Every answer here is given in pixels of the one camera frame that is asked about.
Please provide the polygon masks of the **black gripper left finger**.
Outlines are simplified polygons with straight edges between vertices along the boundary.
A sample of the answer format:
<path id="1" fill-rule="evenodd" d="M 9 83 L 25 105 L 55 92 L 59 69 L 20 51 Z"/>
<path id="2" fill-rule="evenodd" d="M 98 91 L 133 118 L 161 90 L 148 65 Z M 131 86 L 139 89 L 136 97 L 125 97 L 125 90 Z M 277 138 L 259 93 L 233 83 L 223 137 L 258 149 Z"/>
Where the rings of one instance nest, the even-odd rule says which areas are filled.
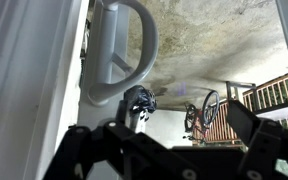
<path id="1" fill-rule="evenodd" d="M 119 105 L 118 105 L 115 119 L 117 121 L 121 122 L 122 124 L 124 124 L 126 122 L 126 115 L 127 115 L 127 111 L 128 111 L 127 105 L 128 105 L 127 100 L 120 100 L 119 101 Z"/>

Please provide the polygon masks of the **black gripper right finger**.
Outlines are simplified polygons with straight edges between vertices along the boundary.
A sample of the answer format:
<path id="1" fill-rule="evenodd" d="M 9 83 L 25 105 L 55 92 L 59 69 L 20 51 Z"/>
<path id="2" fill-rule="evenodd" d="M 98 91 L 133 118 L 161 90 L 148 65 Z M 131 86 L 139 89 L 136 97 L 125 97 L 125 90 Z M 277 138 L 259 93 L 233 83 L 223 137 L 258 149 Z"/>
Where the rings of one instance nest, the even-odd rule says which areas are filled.
<path id="1" fill-rule="evenodd" d="M 261 120 L 238 100 L 230 100 L 228 105 L 227 122 L 248 146 Z"/>

